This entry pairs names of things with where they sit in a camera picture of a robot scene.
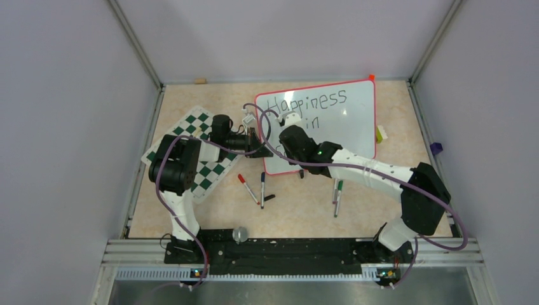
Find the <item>pink framed whiteboard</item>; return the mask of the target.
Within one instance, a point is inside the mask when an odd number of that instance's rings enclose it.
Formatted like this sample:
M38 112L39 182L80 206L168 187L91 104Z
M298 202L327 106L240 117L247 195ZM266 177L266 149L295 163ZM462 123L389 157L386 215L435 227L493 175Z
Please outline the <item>pink framed whiteboard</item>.
M300 127L315 142L337 143L359 156L376 156L376 85L373 78L279 90L256 95L254 102L268 117L261 118L269 143L285 152L276 117L296 112Z

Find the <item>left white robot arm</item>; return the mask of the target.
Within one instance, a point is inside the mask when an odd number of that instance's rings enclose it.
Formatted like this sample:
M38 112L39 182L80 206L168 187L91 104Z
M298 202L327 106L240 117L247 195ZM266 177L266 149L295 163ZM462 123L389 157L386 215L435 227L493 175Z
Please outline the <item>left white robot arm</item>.
M273 153L261 142L254 127L242 126L233 130L232 119L225 114L202 124L207 137L174 132L163 136L150 162L148 176L154 183L156 195L168 210L172 220L170 251L178 251L188 262L203 257L204 246L198 239L200 225L194 215L193 197L213 184L207 179L214 164L219 175L237 155L248 158L272 157Z

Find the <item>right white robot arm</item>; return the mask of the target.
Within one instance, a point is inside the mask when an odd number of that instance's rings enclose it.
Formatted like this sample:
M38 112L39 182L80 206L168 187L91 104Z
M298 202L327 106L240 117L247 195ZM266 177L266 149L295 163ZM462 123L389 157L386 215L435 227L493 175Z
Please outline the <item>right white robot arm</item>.
M372 245L381 262L391 261L399 248L418 235L431 236L444 216L451 195L432 165L409 168L361 157L333 142L317 144L298 126L279 135L285 155L314 175L352 181L390 196L401 215L383 225Z

